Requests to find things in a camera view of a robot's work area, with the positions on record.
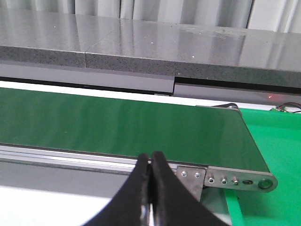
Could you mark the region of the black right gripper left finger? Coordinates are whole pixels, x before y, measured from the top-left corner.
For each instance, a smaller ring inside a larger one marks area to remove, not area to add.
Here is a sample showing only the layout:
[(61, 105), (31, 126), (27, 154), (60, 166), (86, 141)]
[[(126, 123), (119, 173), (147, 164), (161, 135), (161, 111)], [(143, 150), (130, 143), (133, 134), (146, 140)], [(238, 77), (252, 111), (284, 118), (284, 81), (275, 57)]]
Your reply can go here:
[(133, 171), (111, 201), (84, 225), (148, 226), (150, 171), (148, 155), (138, 156)]

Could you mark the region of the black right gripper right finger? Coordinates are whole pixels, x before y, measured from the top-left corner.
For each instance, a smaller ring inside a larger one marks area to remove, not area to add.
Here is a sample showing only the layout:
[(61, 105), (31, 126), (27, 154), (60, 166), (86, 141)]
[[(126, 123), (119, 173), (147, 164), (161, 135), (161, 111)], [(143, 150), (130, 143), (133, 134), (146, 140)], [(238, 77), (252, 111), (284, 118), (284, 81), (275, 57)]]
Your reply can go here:
[(227, 225), (193, 197), (159, 151), (151, 157), (149, 199), (156, 226)]

